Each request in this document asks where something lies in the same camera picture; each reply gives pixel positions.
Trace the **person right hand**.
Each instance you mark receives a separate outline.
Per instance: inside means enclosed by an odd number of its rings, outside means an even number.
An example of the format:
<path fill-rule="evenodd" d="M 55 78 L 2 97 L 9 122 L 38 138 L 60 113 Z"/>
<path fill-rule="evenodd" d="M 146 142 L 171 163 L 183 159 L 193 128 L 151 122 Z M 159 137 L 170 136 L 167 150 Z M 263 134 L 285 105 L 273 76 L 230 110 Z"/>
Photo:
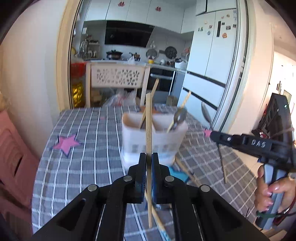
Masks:
<path fill-rule="evenodd" d="M 269 210 L 273 205 L 272 194 L 283 193 L 281 205 L 278 212 L 282 212 L 291 206 L 295 198 L 295 179 L 290 177 L 281 178 L 271 185 L 264 182 L 264 167 L 261 165 L 258 169 L 258 177 L 256 180 L 257 189 L 255 190 L 255 208 L 264 212 Z"/>

